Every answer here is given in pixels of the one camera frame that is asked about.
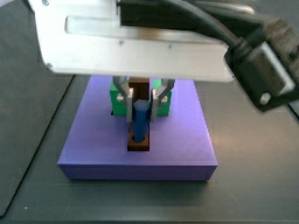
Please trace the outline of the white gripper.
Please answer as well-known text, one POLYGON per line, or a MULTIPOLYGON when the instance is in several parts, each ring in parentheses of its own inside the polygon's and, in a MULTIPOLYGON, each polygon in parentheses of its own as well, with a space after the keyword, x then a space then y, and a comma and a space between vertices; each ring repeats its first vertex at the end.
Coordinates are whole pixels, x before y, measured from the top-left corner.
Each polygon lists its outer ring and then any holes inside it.
POLYGON ((29 2, 45 64, 57 74, 115 75, 118 100, 126 106, 130 123, 134 89, 127 77, 163 78, 151 92, 153 123, 175 79, 234 80, 225 62, 223 43, 190 31, 123 26, 118 0, 29 2))

